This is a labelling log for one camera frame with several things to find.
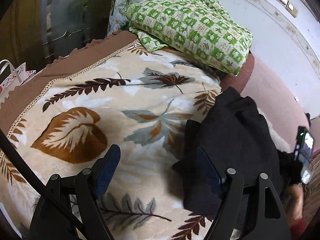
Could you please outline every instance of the human hand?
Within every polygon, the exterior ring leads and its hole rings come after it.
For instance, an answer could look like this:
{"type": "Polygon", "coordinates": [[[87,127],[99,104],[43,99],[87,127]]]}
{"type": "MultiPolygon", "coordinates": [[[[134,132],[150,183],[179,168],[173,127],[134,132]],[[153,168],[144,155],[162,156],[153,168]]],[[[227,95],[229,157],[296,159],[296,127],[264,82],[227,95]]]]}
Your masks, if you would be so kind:
{"type": "Polygon", "coordinates": [[[303,218],[303,188],[301,185],[291,185],[286,193],[292,198],[286,210],[288,224],[291,227],[303,218]]]}

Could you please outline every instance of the shopping bag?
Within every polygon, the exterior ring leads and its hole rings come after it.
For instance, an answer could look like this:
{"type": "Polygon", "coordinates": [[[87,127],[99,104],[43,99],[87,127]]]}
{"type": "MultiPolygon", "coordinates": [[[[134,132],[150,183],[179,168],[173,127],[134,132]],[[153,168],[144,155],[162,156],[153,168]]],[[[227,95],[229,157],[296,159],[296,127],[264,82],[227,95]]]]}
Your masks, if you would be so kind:
{"type": "Polygon", "coordinates": [[[16,86],[20,86],[36,74],[35,70],[26,71],[26,63],[23,63],[19,67],[14,68],[9,60],[1,60],[0,65],[3,62],[5,62],[5,64],[0,70],[0,75],[7,67],[10,67],[11,74],[7,78],[5,78],[0,85],[0,103],[4,102],[4,99],[9,96],[9,92],[13,91],[16,86]]]}

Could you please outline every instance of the blue gripper pad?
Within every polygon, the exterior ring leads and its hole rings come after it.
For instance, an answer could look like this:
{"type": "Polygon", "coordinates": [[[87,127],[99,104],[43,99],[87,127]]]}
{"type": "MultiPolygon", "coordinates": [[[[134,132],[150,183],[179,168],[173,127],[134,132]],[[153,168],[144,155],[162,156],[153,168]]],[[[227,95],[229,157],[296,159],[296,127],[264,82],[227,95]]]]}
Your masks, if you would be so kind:
{"type": "Polygon", "coordinates": [[[121,151],[118,145],[111,145],[108,152],[101,159],[98,159],[92,169],[96,174],[96,183],[93,195],[98,199],[105,194],[109,187],[113,174],[120,161],[121,151]]]}
{"type": "Polygon", "coordinates": [[[198,162],[213,194],[223,198],[222,178],[202,147],[197,148],[198,162]]]}

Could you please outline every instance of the light switch plate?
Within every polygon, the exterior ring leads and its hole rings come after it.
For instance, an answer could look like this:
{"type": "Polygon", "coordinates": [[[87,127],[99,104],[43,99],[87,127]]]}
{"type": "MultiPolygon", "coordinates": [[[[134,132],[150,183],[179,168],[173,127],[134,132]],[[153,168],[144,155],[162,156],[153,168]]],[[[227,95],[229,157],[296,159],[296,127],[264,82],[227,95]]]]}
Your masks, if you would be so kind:
{"type": "Polygon", "coordinates": [[[296,18],[298,15],[298,10],[293,6],[291,2],[288,2],[287,6],[285,7],[287,11],[294,17],[296,18]]]}
{"type": "Polygon", "coordinates": [[[296,18],[298,15],[298,10],[294,7],[294,5],[289,0],[277,0],[280,4],[282,4],[286,10],[296,18]]]}

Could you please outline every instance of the red sleeve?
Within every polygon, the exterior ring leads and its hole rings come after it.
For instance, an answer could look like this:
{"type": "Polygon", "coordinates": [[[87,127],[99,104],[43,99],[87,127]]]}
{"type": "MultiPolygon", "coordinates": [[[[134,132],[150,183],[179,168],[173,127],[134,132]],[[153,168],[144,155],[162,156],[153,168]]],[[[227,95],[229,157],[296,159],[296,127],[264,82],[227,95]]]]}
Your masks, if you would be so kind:
{"type": "Polygon", "coordinates": [[[295,223],[291,228],[291,239],[296,240],[299,238],[299,236],[302,235],[304,231],[304,220],[301,219],[297,223],[295,223]]]}

